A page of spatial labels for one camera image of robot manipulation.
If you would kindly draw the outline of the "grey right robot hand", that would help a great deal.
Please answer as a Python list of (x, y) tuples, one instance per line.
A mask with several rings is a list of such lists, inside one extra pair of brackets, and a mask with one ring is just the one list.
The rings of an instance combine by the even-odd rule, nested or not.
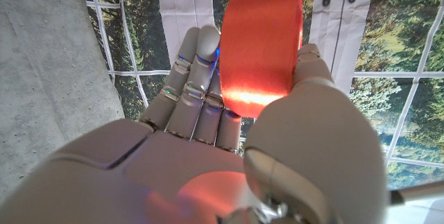
[(293, 54), (289, 95), (238, 156), (240, 118), (218, 82), (220, 33), (190, 28), (166, 87), (138, 121), (63, 146), (1, 206), (2, 223), (381, 223), (379, 140), (315, 44)]

